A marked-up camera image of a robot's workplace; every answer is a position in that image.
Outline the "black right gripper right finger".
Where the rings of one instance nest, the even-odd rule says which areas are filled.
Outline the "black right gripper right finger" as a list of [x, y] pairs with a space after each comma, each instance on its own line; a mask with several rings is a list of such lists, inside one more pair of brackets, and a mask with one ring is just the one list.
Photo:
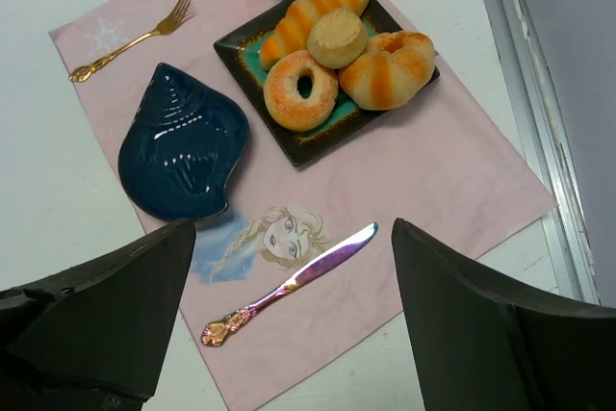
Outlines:
[[611, 410], [615, 312], [522, 283], [419, 227], [392, 230], [428, 410]]

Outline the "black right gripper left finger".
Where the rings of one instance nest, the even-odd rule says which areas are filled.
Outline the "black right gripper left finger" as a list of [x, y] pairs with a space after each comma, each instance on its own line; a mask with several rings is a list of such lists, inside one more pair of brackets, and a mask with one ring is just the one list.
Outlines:
[[176, 220], [86, 263], [1, 294], [3, 401], [147, 401], [191, 265]]

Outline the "round beige bun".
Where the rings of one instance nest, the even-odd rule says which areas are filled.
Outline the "round beige bun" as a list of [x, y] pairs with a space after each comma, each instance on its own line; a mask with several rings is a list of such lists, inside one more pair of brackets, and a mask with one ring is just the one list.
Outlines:
[[368, 33], [360, 17], [340, 8], [317, 21], [307, 39], [307, 50], [319, 64], [340, 69], [363, 53], [367, 41]]

